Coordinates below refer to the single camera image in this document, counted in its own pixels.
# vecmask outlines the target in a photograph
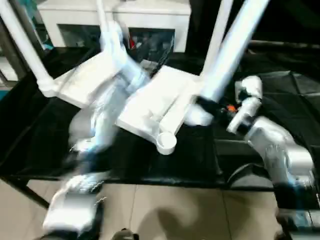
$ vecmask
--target floor tile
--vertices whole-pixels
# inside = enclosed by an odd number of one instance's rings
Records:
[[[232,240],[273,240],[281,230],[272,192],[224,191]]]
[[[1,239],[24,239],[24,233],[34,217],[35,207],[35,203],[0,180]]]
[[[131,228],[141,240],[230,240],[220,190],[139,185]]]
[[[136,185],[105,184],[100,196],[104,200],[101,240],[111,240],[123,228],[130,228]]]
[[[36,182],[31,181],[28,183],[28,186],[32,190],[34,190],[37,194],[39,194],[41,197],[43,197],[45,200],[50,202],[54,194],[60,188],[61,182],[60,181],[36,181]],[[24,237],[26,240],[33,240],[44,234],[43,222],[45,220],[47,210],[39,205],[35,205],[33,212],[34,212],[34,216],[32,218],[32,221],[29,223],[27,230],[24,233]]]

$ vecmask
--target white vertical pole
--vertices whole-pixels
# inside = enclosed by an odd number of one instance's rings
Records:
[[[203,98],[219,102],[239,65],[269,1],[244,1],[230,30],[225,36],[216,59],[213,62],[208,62],[207,72],[203,74],[205,80],[204,87],[200,93]]]
[[[210,65],[216,60],[221,42],[224,38],[229,15],[231,12],[232,4],[234,0],[222,0],[220,8],[214,24],[214,29],[209,45],[208,52],[206,54],[204,66],[201,74],[208,72]]]
[[[35,75],[40,91],[46,97],[54,96],[54,80],[48,74],[45,66],[41,62],[8,0],[0,0],[0,16],[10,32],[14,42],[22,53],[24,59]]]

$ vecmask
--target black tabletop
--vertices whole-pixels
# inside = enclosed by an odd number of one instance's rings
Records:
[[[78,64],[87,51],[57,48],[43,62],[55,78]],[[312,54],[288,56],[279,51],[257,51],[243,57],[234,80],[252,74],[261,77],[260,114],[286,127],[299,144],[311,151],[320,169],[318,63]],[[199,74],[203,60],[177,53],[167,65]],[[232,82],[224,101],[234,102],[233,86]],[[45,98],[34,76],[28,74],[0,101],[0,176],[60,179],[70,167],[68,127],[78,111],[59,98]],[[213,123],[208,127],[183,125],[177,134],[176,149],[169,156],[121,129],[113,146],[98,155],[95,167],[110,172],[106,182],[211,188],[226,187],[234,171],[246,164],[260,168],[256,174],[268,176],[254,150]]]

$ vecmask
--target white cylinder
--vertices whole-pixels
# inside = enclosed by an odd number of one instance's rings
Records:
[[[53,97],[56,94],[53,90],[55,85],[54,80],[48,74],[7,0],[0,0],[0,15],[14,42],[35,75],[40,91],[46,97]]]
[[[172,154],[176,144],[177,138],[171,132],[162,132],[156,138],[156,149],[162,155]]]

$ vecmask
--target orange object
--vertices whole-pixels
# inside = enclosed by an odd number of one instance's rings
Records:
[[[226,106],[226,108],[228,109],[228,111],[235,113],[237,111],[236,107],[233,105],[228,105]]]

